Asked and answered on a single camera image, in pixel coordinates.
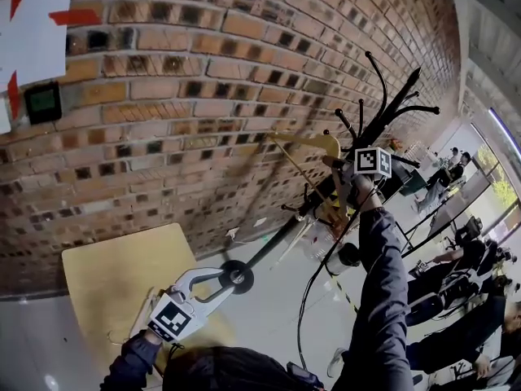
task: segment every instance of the ceiling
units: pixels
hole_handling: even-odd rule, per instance
[[[514,153],[492,122],[483,122],[493,108],[518,143],[521,142],[521,7],[519,0],[455,0],[462,43],[463,116],[481,123],[505,153]],[[517,175],[521,163],[508,155]]]

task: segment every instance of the person's arm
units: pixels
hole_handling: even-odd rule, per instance
[[[121,346],[109,367],[110,374],[100,385],[102,391],[141,391],[147,386],[147,373],[161,347],[161,339],[151,331],[141,331]]]
[[[465,320],[470,329],[480,329],[483,323],[486,323],[495,314],[495,308],[495,300],[489,297],[485,303],[478,305],[475,309],[466,314]],[[490,365],[490,360],[476,349],[468,349],[463,355],[463,358],[472,363],[477,372],[486,371],[486,366]]]
[[[446,253],[442,253],[441,255],[434,257],[434,259],[432,261],[436,264],[439,264],[440,262],[457,261],[461,257],[463,257],[463,248],[456,249],[453,251],[448,251]]]
[[[373,189],[373,184],[364,180],[362,187],[357,180],[359,204]],[[395,221],[376,195],[366,201],[361,211],[361,262],[367,277],[342,376],[360,386],[370,383],[373,389],[412,391],[405,356],[407,280],[400,243],[393,233]]]

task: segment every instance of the window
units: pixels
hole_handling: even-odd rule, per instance
[[[478,152],[474,156],[474,161],[477,162],[477,165],[483,170],[485,175],[492,171],[499,162],[487,143],[479,147]]]
[[[495,240],[499,244],[506,240],[521,223],[521,208],[519,203],[514,204],[502,218],[486,234],[485,238]]]
[[[492,184],[494,195],[497,197],[502,211],[507,210],[518,199],[518,196],[515,194],[503,167],[497,164],[488,175],[488,180]]]

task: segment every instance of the black round base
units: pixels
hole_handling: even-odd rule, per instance
[[[241,295],[245,292],[248,292],[253,287],[253,281],[255,277],[253,276],[252,270],[246,270],[246,264],[242,261],[228,261],[221,265],[221,269],[224,270],[224,274],[219,277],[219,282],[222,287],[228,287],[230,285],[234,286],[234,294]],[[232,274],[243,273],[243,279],[241,282],[233,281]]]

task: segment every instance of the black electronic device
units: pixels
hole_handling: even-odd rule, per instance
[[[24,92],[24,99],[31,125],[61,119],[58,82],[31,87]]]

